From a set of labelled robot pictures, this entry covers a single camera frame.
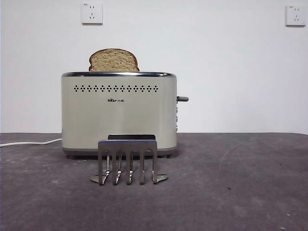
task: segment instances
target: brand logo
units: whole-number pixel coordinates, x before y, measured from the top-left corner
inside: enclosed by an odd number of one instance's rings
[[[115,99],[108,99],[108,102],[118,102],[118,103],[123,103],[124,102],[124,100],[122,100],[122,99],[119,99],[119,100],[115,100]]]

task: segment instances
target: wall outlet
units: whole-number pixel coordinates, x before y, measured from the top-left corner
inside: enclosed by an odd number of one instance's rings
[[[286,25],[287,26],[305,26],[307,8],[304,5],[286,6]]]
[[[82,24],[103,24],[103,4],[85,2],[81,4]]]

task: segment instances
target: whole grain bread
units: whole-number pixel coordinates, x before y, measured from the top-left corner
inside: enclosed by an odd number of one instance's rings
[[[139,71],[136,57],[122,49],[104,49],[90,56],[89,71]]]

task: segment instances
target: power cord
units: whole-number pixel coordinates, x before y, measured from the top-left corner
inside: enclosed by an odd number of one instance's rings
[[[45,145],[45,144],[50,144],[50,143],[58,142],[58,141],[61,141],[61,140],[62,140],[62,139],[55,139],[55,140],[46,141],[46,142],[15,142],[15,143],[3,143],[3,144],[0,144],[0,148],[1,148],[1,147],[6,147],[6,146],[28,145],[28,144],[33,144],[33,145]]]

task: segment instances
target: metal rack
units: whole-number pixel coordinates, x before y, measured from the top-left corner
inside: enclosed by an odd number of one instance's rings
[[[122,156],[126,156],[126,184],[131,184],[133,171],[134,153],[139,153],[139,184],[145,183],[144,156],[151,151],[152,158],[152,180],[157,184],[166,180],[168,175],[157,174],[157,142],[155,140],[105,140],[98,143],[98,175],[91,177],[91,180],[104,185],[107,177],[112,174],[112,183],[117,185],[122,175]],[[103,154],[106,155],[106,169],[103,171]],[[112,168],[110,168],[110,157],[112,158]]]

